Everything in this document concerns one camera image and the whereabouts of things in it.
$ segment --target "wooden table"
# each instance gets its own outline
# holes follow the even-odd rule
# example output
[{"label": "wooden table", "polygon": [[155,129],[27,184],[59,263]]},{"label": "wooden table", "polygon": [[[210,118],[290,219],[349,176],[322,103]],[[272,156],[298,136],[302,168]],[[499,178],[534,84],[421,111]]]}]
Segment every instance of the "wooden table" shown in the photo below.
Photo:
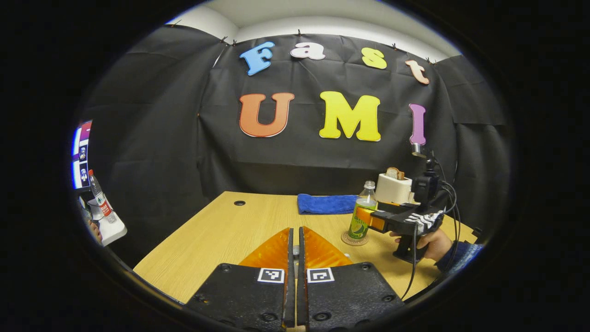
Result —
[{"label": "wooden table", "polygon": [[[245,201],[237,206],[235,201]],[[342,242],[351,214],[301,215],[297,196],[233,193],[226,191],[194,215],[154,248],[133,269],[164,293],[186,303],[220,263],[238,264],[277,232],[294,229],[293,244],[299,243],[299,227],[307,226],[354,263],[372,262],[394,291],[402,295],[408,287],[412,265],[392,256],[397,243],[389,234],[369,230],[362,246]],[[454,239],[453,219],[445,216],[441,229]],[[474,243],[476,237],[461,225],[460,240]],[[412,288],[406,298],[426,288],[439,274],[431,259],[418,263]]]}]

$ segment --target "green label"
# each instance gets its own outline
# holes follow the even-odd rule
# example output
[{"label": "green label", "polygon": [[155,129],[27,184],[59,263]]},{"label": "green label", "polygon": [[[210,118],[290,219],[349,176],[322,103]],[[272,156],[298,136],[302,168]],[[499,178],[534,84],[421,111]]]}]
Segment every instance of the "green label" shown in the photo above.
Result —
[{"label": "green label", "polygon": [[361,219],[359,219],[356,216],[356,207],[357,206],[361,206],[361,207],[364,207],[367,209],[375,210],[375,209],[377,209],[377,204],[375,204],[373,206],[364,206],[364,205],[359,205],[358,203],[355,204],[355,211],[352,213],[352,221],[350,221],[350,228],[348,228],[348,236],[351,239],[359,240],[367,235],[367,231],[369,230],[369,228],[364,221],[362,221]]}]

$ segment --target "black fabric backdrop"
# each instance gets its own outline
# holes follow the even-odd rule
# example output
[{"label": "black fabric backdrop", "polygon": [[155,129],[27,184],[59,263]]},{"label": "black fabric backdrop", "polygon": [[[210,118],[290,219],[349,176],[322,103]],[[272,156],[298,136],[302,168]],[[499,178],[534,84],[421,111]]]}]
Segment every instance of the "black fabric backdrop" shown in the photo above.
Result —
[{"label": "black fabric backdrop", "polygon": [[[275,44],[271,66],[248,76],[239,56],[265,41]],[[326,58],[292,58],[290,51],[302,42],[323,45]],[[382,51],[387,68],[365,65],[364,47]],[[424,67],[430,84],[416,81],[407,60]],[[321,138],[324,91],[341,92],[352,108],[363,95],[377,97],[381,140]],[[243,133],[240,97],[266,95],[258,120],[270,123],[271,95],[280,92],[295,95],[284,131],[270,138]],[[350,37],[282,35],[231,46],[195,29],[160,28],[113,66],[83,115],[94,120],[90,166],[129,230],[110,247],[134,266],[226,190],[357,194],[387,167],[419,175],[425,162],[410,154],[410,103],[427,110],[427,146],[455,183],[463,222],[485,230],[502,215],[498,204],[506,199],[507,121],[462,56],[432,65]]]}]

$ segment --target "white wall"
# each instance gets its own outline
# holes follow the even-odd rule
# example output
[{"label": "white wall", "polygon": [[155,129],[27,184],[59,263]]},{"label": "white wall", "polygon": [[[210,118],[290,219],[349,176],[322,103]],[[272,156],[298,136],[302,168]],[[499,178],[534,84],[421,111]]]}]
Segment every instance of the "white wall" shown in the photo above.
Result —
[{"label": "white wall", "polygon": [[375,24],[339,17],[291,17],[263,22],[238,30],[235,40],[244,41],[270,35],[297,34],[332,34],[376,41],[395,47],[426,59],[440,61],[456,54],[446,54],[416,38],[399,31],[380,27]]},{"label": "white wall", "polygon": [[205,6],[197,6],[189,9],[178,17],[170,20],[167,24],[174,24],[178,22],[178,20],[181,20],[178,25],[184,25],[186,27],[205,31],[219,39],[228,36],[225,40],[230,43],[232,39],[235,39],[235,35],[238,32],[238,26],[227,17]]}]

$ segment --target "cork coaster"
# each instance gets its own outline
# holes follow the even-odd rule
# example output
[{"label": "cork coaster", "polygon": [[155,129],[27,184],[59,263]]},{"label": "cork coaster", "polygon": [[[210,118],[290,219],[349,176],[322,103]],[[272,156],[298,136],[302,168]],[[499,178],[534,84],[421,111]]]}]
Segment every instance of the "cork coaster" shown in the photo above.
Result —
[{"label": "cork coaster", "polygon": [[342,233],[341,237],[342,242],[346,243],[347,245],[351,245],[351,246],[362,246],[365,243],[367,243],[367,241],[369,240],[369,235],[365,235],[365,237],[363,237],[360,240],[356,240],[356,239],[351,239],[348,236],[348,231]]}]

